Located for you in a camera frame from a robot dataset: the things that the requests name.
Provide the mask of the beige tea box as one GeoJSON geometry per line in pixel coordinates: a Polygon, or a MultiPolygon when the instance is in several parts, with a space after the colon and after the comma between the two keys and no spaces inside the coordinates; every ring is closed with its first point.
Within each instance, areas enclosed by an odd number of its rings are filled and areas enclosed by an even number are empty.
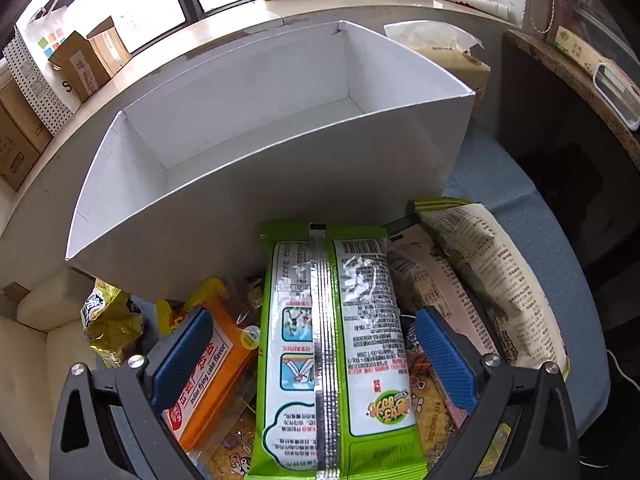
{"type": "Polygon", "coordinates": [[[615,66],[613,60],[606,58],[586,40],[563,26],[558,27],[553,45],[590,77],[594,75],[600,64],[615,66]]]}

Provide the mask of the orange cake snack packet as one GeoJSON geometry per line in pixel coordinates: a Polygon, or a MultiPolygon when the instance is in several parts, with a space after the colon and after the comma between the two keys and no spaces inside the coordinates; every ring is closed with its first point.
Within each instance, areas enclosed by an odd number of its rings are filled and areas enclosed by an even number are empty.
{"type": "Polygon", "coordinates": [[[168,336],[194,308],[212,314],[214,330],[202,356],[172,408],[163,411],[183,451],[203,444],[221,418],[232,394],[256,356],[259,330],[250,318],[239,318],[232,295],[220,278],[209,278],[185,302],[161,299],[156,303],[160,334],[168,336]]]}

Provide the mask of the pink beige snack packet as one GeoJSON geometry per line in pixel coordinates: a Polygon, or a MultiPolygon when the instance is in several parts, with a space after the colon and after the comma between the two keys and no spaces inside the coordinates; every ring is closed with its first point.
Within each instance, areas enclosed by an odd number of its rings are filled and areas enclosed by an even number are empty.
{"type": "Polygon", "coordinates": [[[422,226],[388,233],[387,261],[416,339],[456,408],[499,416],[508,379],[490,331],[454,268],[422,226]]]}

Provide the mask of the large brown cardboard box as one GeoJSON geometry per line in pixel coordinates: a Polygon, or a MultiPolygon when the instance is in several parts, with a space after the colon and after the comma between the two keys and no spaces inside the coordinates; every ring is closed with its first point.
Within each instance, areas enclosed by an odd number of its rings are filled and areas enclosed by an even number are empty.
{"type": "Polygon", "coordinates": [[[1,67],[1,179],[17,191],[53,136],[1,67]]]}

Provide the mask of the blue tablecloth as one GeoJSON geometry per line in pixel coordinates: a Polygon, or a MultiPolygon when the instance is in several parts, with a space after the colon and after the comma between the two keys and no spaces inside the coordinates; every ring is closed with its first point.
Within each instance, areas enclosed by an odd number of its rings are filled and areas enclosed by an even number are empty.
{"type": "Polygon", "coordinates": [[[567,391],[584,434],[608,405],[608,355],[585,274],[558,220],[525,171],[475,120],[444,194],[483,204],[533,269],[570,357],[567,391]]]}

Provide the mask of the small open cardboard box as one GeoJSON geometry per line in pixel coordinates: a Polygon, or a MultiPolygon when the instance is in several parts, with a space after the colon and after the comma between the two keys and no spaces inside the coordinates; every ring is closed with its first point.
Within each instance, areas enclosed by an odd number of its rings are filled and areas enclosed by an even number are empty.
{"type": "Polygon", "coordinates": [[[104,87],[130,60],[131,54],[111,16],[87,37],[72,32],[49,58],[81,103],[104,87]]]}

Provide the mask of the yellow blue snack bag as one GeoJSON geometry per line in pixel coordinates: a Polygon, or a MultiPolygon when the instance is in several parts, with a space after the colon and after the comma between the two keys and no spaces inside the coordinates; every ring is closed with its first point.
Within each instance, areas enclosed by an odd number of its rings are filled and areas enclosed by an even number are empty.
{"type": "Polygon", "coordinates": [[[144,315],[128,292],[96,280],[80,309],[89,347],[106,368],[123,366],[143,334],[144,315]]]}

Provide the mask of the cream sofa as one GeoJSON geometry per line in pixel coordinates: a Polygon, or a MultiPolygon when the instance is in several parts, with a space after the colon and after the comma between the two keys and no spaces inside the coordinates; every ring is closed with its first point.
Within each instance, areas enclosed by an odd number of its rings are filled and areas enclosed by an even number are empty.
{"type": "Polygon", "coordinates": [[[70,367],[96,368],[80,320],[93,281],[65,269],[1,308],[1,435],[33,479],[49,477],[50,443],[70,367]]]}

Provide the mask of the white cardboard storage box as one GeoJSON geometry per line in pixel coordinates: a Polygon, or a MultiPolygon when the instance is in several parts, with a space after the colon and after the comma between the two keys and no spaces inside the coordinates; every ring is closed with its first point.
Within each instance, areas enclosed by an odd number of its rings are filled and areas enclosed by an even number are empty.
{"type": "Polygon", "coordinates": [[[244,39],[115,115],[66,261],[180,299],[258,271],[262,222],[382,226],[442,192],[473,104],[428,58],[348,21],[244,39]]]}

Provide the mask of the green white snack packet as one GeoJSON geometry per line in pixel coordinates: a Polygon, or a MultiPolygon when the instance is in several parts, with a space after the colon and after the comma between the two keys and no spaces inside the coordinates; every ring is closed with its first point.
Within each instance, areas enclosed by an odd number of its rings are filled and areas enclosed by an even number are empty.
{"type": "Polygon", "coordinates": [[[553,362],[567,378],[570,358],[548,298],[494,215],[451,197],[419,198],[413,207],[484,304],[508,362],[528,368],[553,362]]]}

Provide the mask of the white tube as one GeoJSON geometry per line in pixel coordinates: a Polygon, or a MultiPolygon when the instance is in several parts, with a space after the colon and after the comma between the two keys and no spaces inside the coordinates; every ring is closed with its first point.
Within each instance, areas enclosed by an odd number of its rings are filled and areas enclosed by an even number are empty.
{"type": "Polygon", "coordinates": [[[494,0],[444,0],[454,3],[463,4],[470,8],[485,12],[487,14],[501,18],[507,21],[509,19],[509,8],[502,3],[494,0]]]}

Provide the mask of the white framed mirror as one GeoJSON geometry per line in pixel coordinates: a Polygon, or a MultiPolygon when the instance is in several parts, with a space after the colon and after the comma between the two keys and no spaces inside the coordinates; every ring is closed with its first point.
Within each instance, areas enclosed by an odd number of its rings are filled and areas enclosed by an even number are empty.
{"type": "Polygon", "coordinates": [[[631,131],[637,131],[640,120],[639,91],[623,74],[608,63],[599,63],[592,75],[597,94],[608,103],[618,118],[631,131]]]}

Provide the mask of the wooden side shelf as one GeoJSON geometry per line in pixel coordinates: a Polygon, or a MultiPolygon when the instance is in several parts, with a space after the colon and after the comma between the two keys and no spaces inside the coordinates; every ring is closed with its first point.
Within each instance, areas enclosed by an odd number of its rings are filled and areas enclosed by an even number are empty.
{"type": "Polygon", "coordinates": [[[539,62],[552,74],[567,84],[590,108],[600,117],[608,127],[620,145],[626,151],[634,166],[640,168],[639,137],[629,130],[623,121],[616,115],[611,105],[598,95],[594,84],[587,74],[577,64],[569,60],[565,55],[533,36],[524,34],[516,29],[508,29],[503,39],[518,50],[529,55],[539,62]]]}

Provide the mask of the dotted white paper bag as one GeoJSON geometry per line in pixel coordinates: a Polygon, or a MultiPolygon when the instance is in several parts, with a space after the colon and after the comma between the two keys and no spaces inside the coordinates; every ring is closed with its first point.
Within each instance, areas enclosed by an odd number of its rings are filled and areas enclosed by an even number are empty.
{"type": "Polygon", "coordinates": [[[66,6],[47,0],[29,20],[16,23],[14,37],[3,49],[14,81],[43,125],[55,136],[80,107],[80,99],[53,55],[72,33],[65,23],[66,6]]]}

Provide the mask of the tissue pack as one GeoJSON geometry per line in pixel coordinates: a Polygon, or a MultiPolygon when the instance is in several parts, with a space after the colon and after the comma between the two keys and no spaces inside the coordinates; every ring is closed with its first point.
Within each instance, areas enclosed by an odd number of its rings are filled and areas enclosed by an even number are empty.
{"type": "Polygon", "coordinates": [[[484,48],[474,35],[456,25],[432,20],[390,23],[384,26],[384,32],[391,40],[448,70],[475,92],[474,106],[482,104],[490,67],[473,55],[473,48],[484,48]]]}

